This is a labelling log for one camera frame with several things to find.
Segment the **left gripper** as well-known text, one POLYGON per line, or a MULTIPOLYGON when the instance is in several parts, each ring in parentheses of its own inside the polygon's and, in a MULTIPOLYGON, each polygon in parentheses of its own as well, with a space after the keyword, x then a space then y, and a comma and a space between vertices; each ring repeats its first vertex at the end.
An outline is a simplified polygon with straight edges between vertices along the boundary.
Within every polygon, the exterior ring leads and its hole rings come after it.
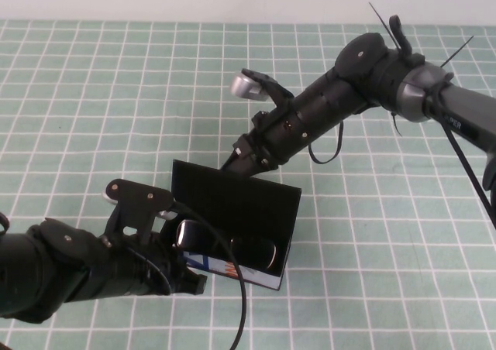
POLYGON ((88 294, 202 295, 205 275, 186 269, 176 241, 176 232, 161 232, 160 240, 152 238, 146 245, 140 244, 135 236, 113 239, 108 259, 92 268, 88 275, 88 294))

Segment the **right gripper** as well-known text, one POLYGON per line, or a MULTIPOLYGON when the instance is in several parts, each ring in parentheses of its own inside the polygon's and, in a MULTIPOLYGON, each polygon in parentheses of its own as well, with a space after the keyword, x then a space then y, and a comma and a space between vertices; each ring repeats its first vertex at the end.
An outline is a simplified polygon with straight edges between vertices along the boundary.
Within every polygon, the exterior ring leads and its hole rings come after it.
POLYGON ((276 170, 322 135, 322 102, 293 100, 257 112, 220 170, 243 177, 276 170))

